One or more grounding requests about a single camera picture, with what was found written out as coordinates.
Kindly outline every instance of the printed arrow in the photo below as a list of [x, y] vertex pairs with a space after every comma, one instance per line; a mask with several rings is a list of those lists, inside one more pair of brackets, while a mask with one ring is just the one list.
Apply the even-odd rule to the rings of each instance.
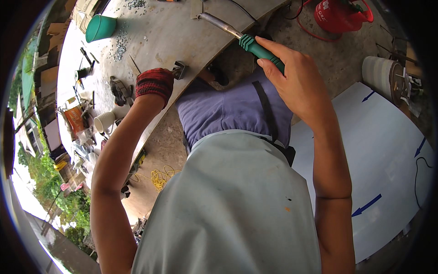
[[367, 97], [365, 97], [362, 102], [365, 102], [366, 100], [368, 100], [368, 98], [370, 98], [371, 95], [373, 95], [375, 91], [371, 92]]
[[377, 200], [379, 200], [382, 197], [381, 194], [377, 195], [377, 197], [375, 197], [374, 199], [371, 200], [371, 202], [367, 203], [366, 205], [364, 205], [362, 208], [358, 208], [352, 215], [351, 217], [357, 216], [357, 215], [361, 215], [362, 212], [369, 208], [373, 203], [377, 202]]
[[415, 152], [414, 158], [417, 157], [418, 154], [420, 154], [421, 148], [423, 147], [425, 141], [426, 141], [426, 137], [424, 137], [423, 140], [421, 141], [420, 146], [417, 148], [417, 151]]

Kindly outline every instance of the person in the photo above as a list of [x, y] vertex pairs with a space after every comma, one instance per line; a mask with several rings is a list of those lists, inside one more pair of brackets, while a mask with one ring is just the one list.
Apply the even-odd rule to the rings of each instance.
[[[351, 179], [327, 89], [310, 56], [256, 40], [283, 61], [284, 75], [259, 59], [264, 74], [232, 89], [195, 82], [186, 90], [177, 110], [190, 154], [158, 195], [137, 247], [119, 192], [173, 85], [161, 68], [138, 77], [135, 103], [92, 178], [102, 273], [354, 272]], [[305, 179], [291, 168], [300, 160], [288, 147], [293, 114], [314, 133], [315, 215]]]

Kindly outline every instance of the glove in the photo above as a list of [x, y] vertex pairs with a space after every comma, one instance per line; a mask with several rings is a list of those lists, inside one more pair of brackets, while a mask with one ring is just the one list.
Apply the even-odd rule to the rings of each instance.
[[137, 77], [135, 96], [156, 94], [164, 99], [164, 107], [169, 102], [173, 91], [173, 75], [164, 68], [154, 68]]

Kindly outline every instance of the workbench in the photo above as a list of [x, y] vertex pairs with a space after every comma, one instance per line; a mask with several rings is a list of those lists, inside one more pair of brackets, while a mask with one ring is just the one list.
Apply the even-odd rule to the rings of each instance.
[[[284, 5], [285, 0], [239, 0], [256, 19], [270, 16], [276, 9]], [[116, 31], [111, 38], [87, 43], [85, 34], [76, 27], [74, 21], [66, 33], [60, 56], [57, 83], [57, 106], [61, 106], [74, 97], [72, 86], [75, 84], [74, 71], [88, 67], [86, 59], [80, 52], [84, 47], [93, 60], [92, 53], [99, 64], [95, 64], [93, 74], [83, 79], [85, 89], [78, 87], [81, 97], [91, 99], [95, 92], [95, 109], [91, 115], [96, 117], [107, 111], [115, 110], [116, 117], [123, 117], [129, 106], [116, 107], [110, 86], [110, 76], [120, 79], [126, 87], [135, 85], [135, 75], [128, 59], [133, 58], [140, 72], [152, 68], [173, 69], [176, 60], [183, 61], [189, 69], [181, 80], [175, 80], [173, 94], [166, 108], [160, 112], [145, 129], [135, 149], [132, 162], [147, 142], [152, 131], [166, 114], [168, 109], [181, 96], [183, 91], [234, 37], [204, 20], [190, 19], [191, 1], [180, 2], [146, 1], [145, 7], [128, 9], [125, 0], [112, 0], [104, 16], [117, 18]], [[204, 2], [204, 12], [228, 22], [238, 31], [244, 32], [254, 22], [239, 7], [227, 0], [210, 0]], [[116, 51], [117, 35], [124, 33], [129, 40], [126, 52], [120, 61], [115, 61], [110, 54]], [[64, 119], [58, 115], [61, 141], [67, 152], [72, 155], [71, 136], [67, 132]]]

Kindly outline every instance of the green bucket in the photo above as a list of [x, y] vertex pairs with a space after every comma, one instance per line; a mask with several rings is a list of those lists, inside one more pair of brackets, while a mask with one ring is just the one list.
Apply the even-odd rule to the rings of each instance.
[[85, 32], [87, 43], [111, 37], [116, 29], [116, 18], [96, 14], [91, 18]]

